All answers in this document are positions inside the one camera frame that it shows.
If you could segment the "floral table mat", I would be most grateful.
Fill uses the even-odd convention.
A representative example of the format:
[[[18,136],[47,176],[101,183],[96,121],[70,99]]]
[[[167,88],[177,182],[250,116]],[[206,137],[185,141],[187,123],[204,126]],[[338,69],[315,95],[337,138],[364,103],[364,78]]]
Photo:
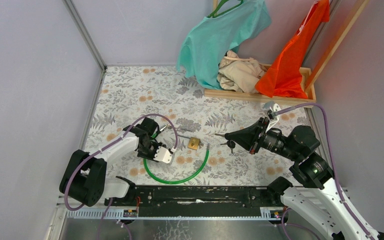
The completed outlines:
[[[93,153],[117,137],[137,118],[151,114],[159,125],[173,122],[188,129],[185,136],[209,143],[206,168],[184,185],[266,186],[278,177],[298,182],[289,168],[292,162],[265,149],[251,155],[236,146],[231,154],[224,138],[215,134],[237,131],[263,116],[263,104],[205,97],[197,81],[173,66],[110,66],[106,70],[84,150]],[[125,177],[138,185],[155,185],[135,152],[115,160],[106,176]]]

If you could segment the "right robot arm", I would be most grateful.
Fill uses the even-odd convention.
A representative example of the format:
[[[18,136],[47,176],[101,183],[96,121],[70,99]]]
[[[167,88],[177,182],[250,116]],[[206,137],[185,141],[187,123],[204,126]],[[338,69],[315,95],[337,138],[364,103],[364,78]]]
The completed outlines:
[[[375,230],[357,211],[337,186],[328,162],[316,153],[319,140],[310,126],[296,126],[288,136],[272,128],[270,120],[260,118],[253,125],[223,134],[226,145],[241,146],[250,154],[268,150],[293,162],[293,178],[309,190],[322,204],[319,208],[284,177],[278,177],[267,188],[267,201],[273,206],[287,206],[295,211],[327,240],[384,240],[384,232]]]

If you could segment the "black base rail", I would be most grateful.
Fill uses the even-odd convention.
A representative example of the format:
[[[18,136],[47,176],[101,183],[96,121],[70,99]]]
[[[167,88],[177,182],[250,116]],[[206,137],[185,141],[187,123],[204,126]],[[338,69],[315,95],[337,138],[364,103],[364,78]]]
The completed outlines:
[[[138,185],[110,204],[132,207],[139,217],[151,218],[263,217],[263,210],[278,218],[285,210],[279,193],[260,186]]]

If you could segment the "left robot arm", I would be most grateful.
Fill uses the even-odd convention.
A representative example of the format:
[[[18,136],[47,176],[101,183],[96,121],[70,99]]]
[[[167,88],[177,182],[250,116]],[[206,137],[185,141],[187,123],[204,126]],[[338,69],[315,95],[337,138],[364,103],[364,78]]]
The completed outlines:
[[[100,200],[118,200],[124,206],[132,204],[135,183],[124,177],[107,180],[107,167],[130,153],[136,153],[141,159],[169,164],[173,151],[153,137],[158,129],[155,120],[144,117],[142,122],[125,127],[121,135],[94,153],[76,150],[59,186],[65,206],[71,211],[78,209],[70,206],[69,198],[78,201],[82,207],[92,207]]]

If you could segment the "aluminium corner post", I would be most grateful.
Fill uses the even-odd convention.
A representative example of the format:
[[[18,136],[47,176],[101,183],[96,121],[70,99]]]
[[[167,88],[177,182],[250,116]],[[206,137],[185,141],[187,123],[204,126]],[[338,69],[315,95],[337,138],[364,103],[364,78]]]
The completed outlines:
[[[87,48],[89,49],[93,59],[95,60],[96,64],[98,65],[99,69],[104,72],[107,68],[107,65],[105,64],[101,54],[99,53],[98,48],[96,47],[86,25],[84,24],[84,21],[82,20],[82,17],[80,16],[80,13],[78,12],[75,3],[73,0],[62,0],[63,4],[65,5],[68,13],[70,14],[75,26],[77,27],[83,41],[85,42]]]

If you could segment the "wooden tray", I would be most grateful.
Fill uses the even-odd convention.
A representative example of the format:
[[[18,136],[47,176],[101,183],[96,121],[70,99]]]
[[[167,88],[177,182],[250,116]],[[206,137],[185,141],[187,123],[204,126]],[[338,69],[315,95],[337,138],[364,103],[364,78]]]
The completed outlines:
[[[315,103],[317,101],[316,91],[314,83],[319,77],[319,72],[312,73],[311,68],[301,67],[299,69],[300,74],[302,75],[301,88],[304,90],[307,98],[292,98],[292,97],[268,97],[262,94],[257,93],[244,93],[236,91],[227,91],[227,90],[217,90],[217,89],[205,89],[204,96],[208,98],[220,98],[220,99],[229,99],[229,100],[241,100],[241,101],[250,101],[250,102],[260,102],[267,103],[269,101],[274,101],[280,105],[298,105],[303,103]]]

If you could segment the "green clothes hanger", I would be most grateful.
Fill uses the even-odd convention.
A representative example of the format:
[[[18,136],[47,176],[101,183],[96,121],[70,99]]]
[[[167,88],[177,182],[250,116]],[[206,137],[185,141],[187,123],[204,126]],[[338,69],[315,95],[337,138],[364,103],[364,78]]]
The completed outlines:
[[[209,15],[206,17],[209,19],[217,18],[219,16],[222,16],[237,7],[241,6],[245,1],[244,0],[237,0],[235,4],[228,4],[229,0],[213,0],[212,1],[212,11]]]

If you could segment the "brass padlock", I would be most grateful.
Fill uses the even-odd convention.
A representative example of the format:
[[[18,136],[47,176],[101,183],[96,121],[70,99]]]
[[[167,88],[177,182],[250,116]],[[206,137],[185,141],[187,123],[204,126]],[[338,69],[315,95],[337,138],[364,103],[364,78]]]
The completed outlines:
[[[193,132],[192,130],[186,129],[186,128],[177,128],[176,131],[177,131],[177,134],[178,134],[178,136],[180,138],[188,140],[188,143],[187,143],[187,148],[188,149],[190,149],[190,150],[198,150],[199,148],[203,147],[203,143],[202,143],[202,141],[199,138],[197,138],[195,136],[186,136],[186,135],[183,134],[184,132],[192,133]]]

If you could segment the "wooden rack pole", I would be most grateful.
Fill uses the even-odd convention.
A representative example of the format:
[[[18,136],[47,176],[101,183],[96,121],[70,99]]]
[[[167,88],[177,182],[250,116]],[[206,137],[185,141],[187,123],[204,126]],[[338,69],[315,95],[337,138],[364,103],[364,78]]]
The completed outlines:
[[[369,0],[357,0],[355,2],[333,39],[330,41],[323,55],[320,57],[311,75],[306,80],[304,89],[305,93],[309,93],[313,88],[314,83],[369,2]]]

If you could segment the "teal t-shirt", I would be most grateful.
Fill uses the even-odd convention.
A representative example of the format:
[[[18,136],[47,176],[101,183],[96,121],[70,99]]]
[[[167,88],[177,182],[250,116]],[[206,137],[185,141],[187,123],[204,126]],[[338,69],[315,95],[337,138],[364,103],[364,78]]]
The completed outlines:
[[[206,89],[219,90],[219,63],[229,50],[253,39],[266,29],[272,20],[265,1],[245,0],[234,9],[215,18],[205,17],[187,34],[176,63],[185,77],[195,77]]]

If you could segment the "beige crumpled cloth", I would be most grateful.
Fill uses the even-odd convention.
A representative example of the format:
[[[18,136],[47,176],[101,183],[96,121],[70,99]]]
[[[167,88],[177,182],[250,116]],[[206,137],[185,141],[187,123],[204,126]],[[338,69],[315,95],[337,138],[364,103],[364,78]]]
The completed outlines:
[[[256,59],[240,58],[229,50],[219,63],[217,81],[226,91],[256,94],[255,85],[266,73],[267,68]]]

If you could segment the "orange t-shirt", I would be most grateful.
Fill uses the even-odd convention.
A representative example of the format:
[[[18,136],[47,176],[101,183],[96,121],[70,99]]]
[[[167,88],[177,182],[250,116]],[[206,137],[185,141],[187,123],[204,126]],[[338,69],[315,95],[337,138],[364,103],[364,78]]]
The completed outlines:
[[[255,84],[255,90],[267,97],[307,99],[301,87],[300,68],[320,23],[330,20],[330,1],[315,1],[294,36],[287,42],[274,63]]]

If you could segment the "green cable lock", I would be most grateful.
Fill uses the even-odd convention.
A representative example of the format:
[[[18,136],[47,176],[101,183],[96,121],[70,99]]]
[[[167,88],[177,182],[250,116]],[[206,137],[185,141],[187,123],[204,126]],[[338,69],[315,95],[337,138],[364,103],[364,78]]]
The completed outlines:
[[[185,184],[199,176],[207,167],[210,158],[210,147],[201,146],[197,154],[187,150],[181,137],[179,139],[180,152],[174,156],[170,164],[158,166],[154,161],[143,159],[143,168],[150,179],[159,184],[178,185]]]

